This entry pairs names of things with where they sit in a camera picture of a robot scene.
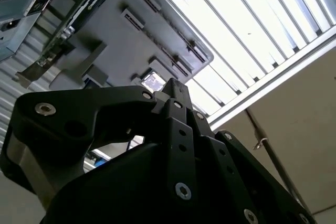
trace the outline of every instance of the white wall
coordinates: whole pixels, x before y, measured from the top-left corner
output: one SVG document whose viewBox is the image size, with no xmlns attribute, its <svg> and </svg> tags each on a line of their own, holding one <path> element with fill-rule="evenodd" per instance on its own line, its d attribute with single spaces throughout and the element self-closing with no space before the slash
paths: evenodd
<svg viewBox="0 0 336 224">
<path fill-rule="evenodd" d="M 44 214 L 36 195 L 16 185 L 0 172 L 1 224 L 39 224 Z"/>
<path fill-rule="evenodd" d="M 336 50 L 258 100 L 250 110 L 311 212 L 336 204 Z M 220 129 L 238 140 L 281 182 L 245 113 Z"/>
<path fill-rule="evenodd" d="M 320 212 L 315 215 L 318 224 L 335 224 L 336 223 L 336 207 Z"/>
</svg>

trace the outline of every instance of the white ceiling panel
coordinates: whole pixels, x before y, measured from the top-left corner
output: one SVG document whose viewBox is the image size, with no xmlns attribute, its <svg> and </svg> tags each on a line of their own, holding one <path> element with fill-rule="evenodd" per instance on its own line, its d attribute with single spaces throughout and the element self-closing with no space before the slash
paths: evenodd
<svg viewBox="0 0 336 224">
<path fill-rule="evenodd" d="M 167 1 L 214 53 L 186 84 L 213 129 L 333 46 L 331 0 Z"/>
</svg>

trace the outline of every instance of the mounting hole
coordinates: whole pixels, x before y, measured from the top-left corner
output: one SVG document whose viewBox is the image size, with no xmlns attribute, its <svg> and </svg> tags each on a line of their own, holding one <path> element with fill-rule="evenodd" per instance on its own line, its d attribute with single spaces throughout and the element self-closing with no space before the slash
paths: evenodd
<svg viewBox="0 0 336 224">
<path fill-rule="evenodd" d="M 300 217 L 301 217 L 301 220 L 303 220 L 305 224 L 310 224 L 306 216 L 304 216 L 303 214 L 300 214 Z"/>
<path fill-rule="evenodd" d="M 183 196 L 186 196 L 187 193 L 188 193 L 188 191 L 187 191 L 187 189 L 186 189 L 185 187 L 181 186 L 181 187 L 180 187 L 180 193 L 181 193 Z"/>
<path fill-rule="evenodd" d="M 227 169 L 227 171 L 228 171 L 229 173 L 233 174 L 233 170 L 232 170 L 231 167 L 228 166 L 226 169 Z"/>
<path fill-rule="evenodd" d="M 187 134 L 184 132 L 184 131 L 182 131 L 182 130 L 179 130 L 178 131 L 182 136 L 186 136 Z"/>
<path fill-rule="evenodd" d="M 287 217 L 288 217 L 288 219 L 290 219 L 290 221 L 293 224 L 300 224 L 301 223 L 299 218 L 295 214 L 293 214 L 292 212 L 287 212 Z"/>
<path fill-rule="evenodd" d="M 45 106 L 45 105 L 42 105 L 40 107 L 40 109 L 44 112 L 50 112 L 51 111 L 51 107 L 48 107 L 48 106 Z"/>
<path fill-rule="evenodd" d="M 225 152 L 222 149 L 219 150 L 219 153 L 221 153 L 223 156 L 226 155 Z"/>
<path fill-rule="evenodd" d="M 87 132 L 85 125 L 78 121 L 66 122 L 64 129 L 72 137 L 82 137 Z"/>
<path fill-rule="evenodd" d="M 251 221 L 255 221 L 255 218 L 252 214 L 247 214 L 247 216 Z"/>
<path fill-rule="evenodd" d="M 187 148 L 183 144 L 180 144 L 179 148 L 180 148 L 181 152 L 186 152 L 187 151 Z"/>
</svg>

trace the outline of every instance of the black metal bracket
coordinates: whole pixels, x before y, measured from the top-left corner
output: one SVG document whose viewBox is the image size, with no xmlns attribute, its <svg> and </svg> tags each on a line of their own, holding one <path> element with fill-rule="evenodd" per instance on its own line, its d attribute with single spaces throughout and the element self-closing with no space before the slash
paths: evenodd
<svg viewBox="0 0 336 224">
<path fill-rule="evenodd" d="M 205 116 L 192 110 L 185 85 L 170 80 L 163 91 L 118 87 L 23 95 L 0 167 L 37 194 L 47 210 L 43 224 L 162 218 L 314 223 L 231 133 L 210 130 Z M 83 173 L 88 150 L 135 134 L 145 136 L 144 144 Z"/>
</svg>

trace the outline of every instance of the metal pipe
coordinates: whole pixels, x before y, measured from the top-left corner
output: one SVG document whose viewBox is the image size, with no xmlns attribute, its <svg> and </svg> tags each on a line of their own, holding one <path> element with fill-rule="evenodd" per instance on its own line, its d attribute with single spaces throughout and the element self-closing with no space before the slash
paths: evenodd
<svg viewBox="0 0 336 224">
<path fill-rule="evenodd" d="M 258 143 L 254 149 L 259 149 L 262 146 L 264 146 L 268 156 L 270 157 L 272 163 L 274 164 L 275 169 L 279 173 L 289 194 L 311 215 L 311 212 L 309 211 L 308 206 L 306 205 L 305 201 L 301 197 L 293 181 L 290 179 L 288 173 L 286 172 L 285 167 L 282 165 L 274 149 L 270 145 L 266 132 L 261 128 L 261 126 L 255 119 L 255 117 L 252 115 L 252 113 L 249 111 L 249 109 L 246 109 L 245 111 L 246 111 L 247 117 L 249 118 L 249 120 L 251 121 L 253 125 L 253 128 L 255 130 L 255 136 L 258 140 Z"/>
</svg>

